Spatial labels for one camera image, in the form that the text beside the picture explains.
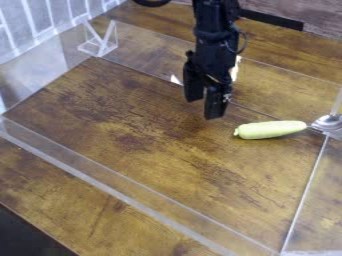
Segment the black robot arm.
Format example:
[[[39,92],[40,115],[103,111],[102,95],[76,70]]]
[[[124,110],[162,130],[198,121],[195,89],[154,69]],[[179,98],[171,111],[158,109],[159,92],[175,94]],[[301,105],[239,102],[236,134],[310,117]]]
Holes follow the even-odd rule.
[[[232,92],[230,70],[239,54],[238,0],[192,0],[195,50],[183,66],[184,97],[204,100],[204,118],[224,115]]]

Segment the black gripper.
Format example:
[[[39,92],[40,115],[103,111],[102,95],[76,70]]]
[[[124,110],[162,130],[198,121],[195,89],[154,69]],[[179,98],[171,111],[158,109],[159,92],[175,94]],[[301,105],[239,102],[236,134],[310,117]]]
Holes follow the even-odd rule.
[[[239,54],[238,33],[196,33],[195,50],[186,52],[183,66],[184,97],[188,102],[204,96],[204,118],[224,115],[232,92],[230,70]]]

